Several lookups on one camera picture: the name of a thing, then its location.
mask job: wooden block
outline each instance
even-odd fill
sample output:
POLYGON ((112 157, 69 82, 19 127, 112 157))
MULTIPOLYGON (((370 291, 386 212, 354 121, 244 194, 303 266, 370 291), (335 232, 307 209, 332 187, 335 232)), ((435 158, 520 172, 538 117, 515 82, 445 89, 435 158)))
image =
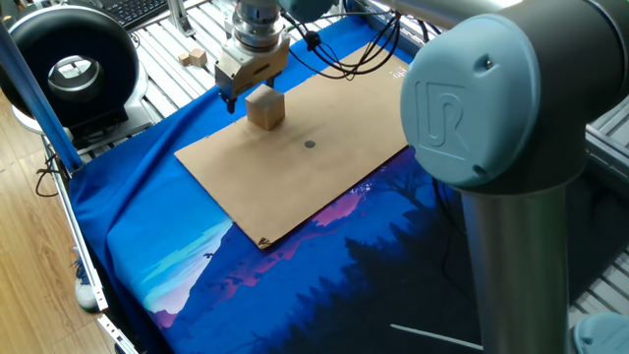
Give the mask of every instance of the wooden block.
POLYGON ((260 85, 247 99, 247 118, 257 126, 270 131, 286 116, 284 94, 267 85, 260 85))
POLYGON ((188 55, 188 53, 180 54, 179 55, 179 62, 183 66, 189 66, 191 64, 190 55, 188 55))
POLYGON ((204 67, 207 64, 207 54, 203 49, 195 48, 190 52, 190 61, 196 67, 204 67))

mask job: white cord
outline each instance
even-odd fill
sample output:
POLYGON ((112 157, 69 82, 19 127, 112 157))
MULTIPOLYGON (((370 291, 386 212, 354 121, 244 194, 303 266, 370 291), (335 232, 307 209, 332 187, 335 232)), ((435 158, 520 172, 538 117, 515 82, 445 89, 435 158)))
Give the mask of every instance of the white cord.
POLYGON ((469 342, 466 342, 466 341, 463 341, 463 340, 454 339, 454 338, 446 337, 444 335, 434 334, 434 333, 426 332, 426 331, 419 330, 419 329, 412 329, 412 328, 404 327, 402 325, 392 324, 391 326, 393 328, 395 328, 395 329, 404 330, 404 331, 411 332, 411 333, 414 333, 414 334, 425 335, 425 336, 428 336, 430 338, 444 340, 444 341, 448 341, 450 343, 459 344, 459 345, 466 346, 468 348, 472 348, 472 349, 483 351, 483 347, 481 345, 478 345, 478 344, 469 343, 469 342))

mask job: wooden floor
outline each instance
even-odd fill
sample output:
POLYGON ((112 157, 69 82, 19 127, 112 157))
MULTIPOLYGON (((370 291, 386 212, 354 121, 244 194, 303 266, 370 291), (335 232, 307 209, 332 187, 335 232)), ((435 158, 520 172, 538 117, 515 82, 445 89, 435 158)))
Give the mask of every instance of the wooden floor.
MULTIPOLYGON (((113 341, 75 298, 72 235, 57 197, 35 192, 41 139, 0 92, 0 353, 109 354, 113 341)), ((55 192, 47 176, 40 192, 55 192)))

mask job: cardboard sheet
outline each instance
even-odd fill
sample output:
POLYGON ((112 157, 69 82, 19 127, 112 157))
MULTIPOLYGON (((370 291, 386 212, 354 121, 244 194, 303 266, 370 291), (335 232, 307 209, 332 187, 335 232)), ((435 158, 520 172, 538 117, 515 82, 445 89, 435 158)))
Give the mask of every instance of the cardboard sheet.
MULTIPOLYGON (((343 61, 356 63, 364 51, 343 61)), ((352 82, 314 76, 286 93, 286 118, 274 130, 244 117, 175 154, 267 248, 407 145, 399 108, 407 68, 393 56, 352 82)))

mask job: keyboard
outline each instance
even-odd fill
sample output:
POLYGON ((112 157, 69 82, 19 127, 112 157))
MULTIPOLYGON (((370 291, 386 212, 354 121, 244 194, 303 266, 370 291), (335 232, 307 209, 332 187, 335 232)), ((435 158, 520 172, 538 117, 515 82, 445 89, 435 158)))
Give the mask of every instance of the keyboard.
POLYGON ((132 30, 168 10, 166 0, 103 1, 107 11, 125 30, 132 30))

